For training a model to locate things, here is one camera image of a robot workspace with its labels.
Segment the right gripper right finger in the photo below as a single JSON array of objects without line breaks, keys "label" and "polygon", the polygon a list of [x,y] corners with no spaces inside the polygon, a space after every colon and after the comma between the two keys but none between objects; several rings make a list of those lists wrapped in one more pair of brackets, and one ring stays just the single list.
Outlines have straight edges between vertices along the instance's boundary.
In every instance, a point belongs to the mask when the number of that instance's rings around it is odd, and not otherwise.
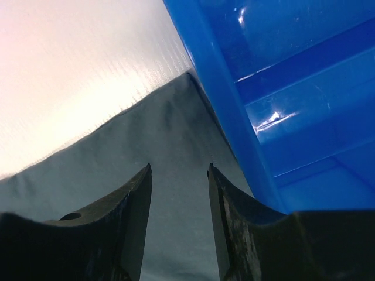
[{"label": "right gripper right finger", "polygon": [[220,280],[373,280],[374,211],[297,211],[260,203],[207,172]]}]

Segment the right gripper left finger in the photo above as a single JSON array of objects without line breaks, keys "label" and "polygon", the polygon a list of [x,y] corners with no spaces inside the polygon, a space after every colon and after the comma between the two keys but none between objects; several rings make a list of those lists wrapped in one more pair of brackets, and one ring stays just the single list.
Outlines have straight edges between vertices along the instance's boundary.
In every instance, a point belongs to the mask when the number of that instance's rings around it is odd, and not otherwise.
[{"label": "right gripper left finger", "polygon": [[1,214],[2,280],[139,280],[152,169],[59,220]]}]

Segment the grey-blue t shirt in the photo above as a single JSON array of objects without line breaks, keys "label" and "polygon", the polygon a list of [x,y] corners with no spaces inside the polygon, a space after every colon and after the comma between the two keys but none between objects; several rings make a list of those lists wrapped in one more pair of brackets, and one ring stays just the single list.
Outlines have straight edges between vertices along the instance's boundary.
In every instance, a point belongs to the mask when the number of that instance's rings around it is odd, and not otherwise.
[{"label": "grey-blue t shirt", "polygon": [[47,159],[1,180],[1,210],[44,221],[152,167],[142,280],[219,278],[207,170],[250,189],[198,83],[183,74]]}]

